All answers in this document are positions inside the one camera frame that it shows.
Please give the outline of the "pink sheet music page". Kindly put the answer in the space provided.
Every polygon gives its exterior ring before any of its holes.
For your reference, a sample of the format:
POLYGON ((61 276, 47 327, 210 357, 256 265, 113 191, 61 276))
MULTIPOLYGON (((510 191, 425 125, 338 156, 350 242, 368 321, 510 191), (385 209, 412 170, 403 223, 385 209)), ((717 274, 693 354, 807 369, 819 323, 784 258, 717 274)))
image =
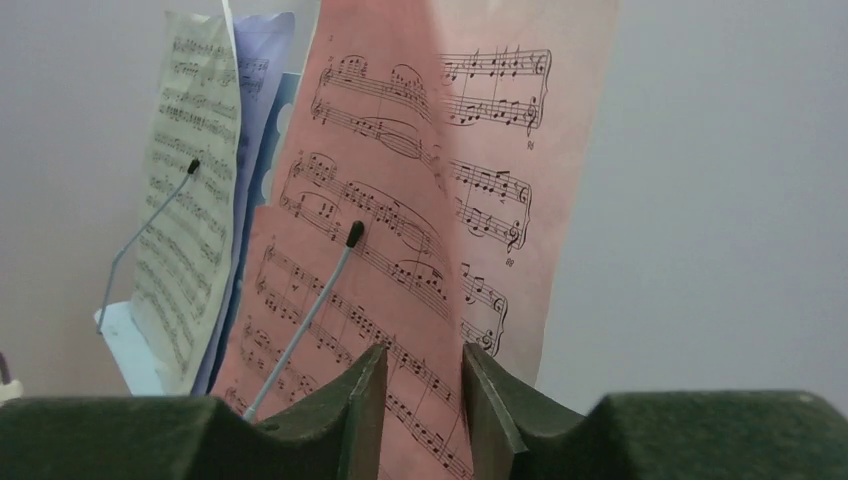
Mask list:
POLYGON ((266 418, 387 348, 382 479, 470 479, 474 342, 538 376, 614 1, 325 1, 213 387, 266 418))

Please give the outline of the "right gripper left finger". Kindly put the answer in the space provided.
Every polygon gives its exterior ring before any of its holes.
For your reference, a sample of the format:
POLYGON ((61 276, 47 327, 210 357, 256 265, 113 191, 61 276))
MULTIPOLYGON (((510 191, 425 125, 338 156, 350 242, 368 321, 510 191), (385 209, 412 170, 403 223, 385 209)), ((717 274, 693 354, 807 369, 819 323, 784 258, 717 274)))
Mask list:
POLYGON ((252 424, 216 397, 17 399, 1 409, 5 479, 373 479, 387 353, 252 424))

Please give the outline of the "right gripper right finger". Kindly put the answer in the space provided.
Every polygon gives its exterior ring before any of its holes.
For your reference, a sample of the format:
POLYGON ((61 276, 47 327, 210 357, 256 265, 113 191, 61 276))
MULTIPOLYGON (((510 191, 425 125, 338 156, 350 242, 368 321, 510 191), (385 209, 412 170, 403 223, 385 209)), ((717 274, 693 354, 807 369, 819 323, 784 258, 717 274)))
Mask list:
POLYGON ((568 409, 463 349, 479 479, 843 479, 847 420, 806 391, 611 393, 568 409))

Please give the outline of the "blue music stand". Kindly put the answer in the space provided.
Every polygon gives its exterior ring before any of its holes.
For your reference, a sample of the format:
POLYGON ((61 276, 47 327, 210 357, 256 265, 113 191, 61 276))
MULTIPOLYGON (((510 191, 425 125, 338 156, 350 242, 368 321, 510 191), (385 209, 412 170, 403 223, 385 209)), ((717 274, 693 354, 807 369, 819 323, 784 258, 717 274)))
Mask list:
MULTIPOLYGON (((278 150, 284 143, 288 122, 293 109, 296 90, 301 76, 283 75, 266 122, 262 142, 255 164, 253 178, 247 190, 247 214, 245 226, 250 227, 255 209, 270 201, 272 175, 277 166, 278 150)), ((282 318, 299 325, 307 310, 290 302, 271 287, 270 281, 259 276, 255 282, 257 293, 265 295, 266 306, 282 318)), ((161 397, 165 394, 159 378, 158 359, 151 352, 147 341, 139 331, 131 313, 129 302, 114 303, 95 314, 104 319, 106 343, 124 376, 130 392, 135 397, 161 397)), ((344 347, 328 330, 312 323, 307 334, 313 337, 313 346, 327 353, 331 361, 348 367, 355 356, 344 347)), ((273 392, 290 403, 300 393, 309 395, 317 388, 315 380, 300 368, 288 362, 280 377, 275 381, 273 392)))

